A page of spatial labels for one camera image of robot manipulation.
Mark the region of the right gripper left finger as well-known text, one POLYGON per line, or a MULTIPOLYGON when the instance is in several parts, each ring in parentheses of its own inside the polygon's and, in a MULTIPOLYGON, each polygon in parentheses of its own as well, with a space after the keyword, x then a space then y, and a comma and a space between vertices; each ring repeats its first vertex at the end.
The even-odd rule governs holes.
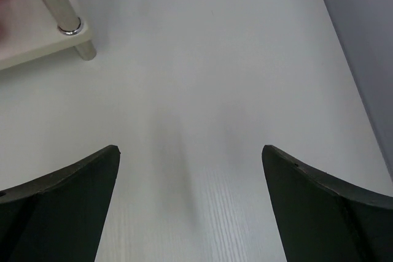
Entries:
POLYGON ((108 145, 1 191, 1 261, 95 261, 120 166, 108 145))

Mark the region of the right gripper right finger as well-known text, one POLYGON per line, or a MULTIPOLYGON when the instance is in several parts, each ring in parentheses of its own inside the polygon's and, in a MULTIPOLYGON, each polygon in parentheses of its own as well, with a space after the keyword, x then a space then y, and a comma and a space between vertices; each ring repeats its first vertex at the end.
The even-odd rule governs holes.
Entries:
POLYGON ((392 261, 392 197, 266 145, 262 163, 287 261, 392 261))

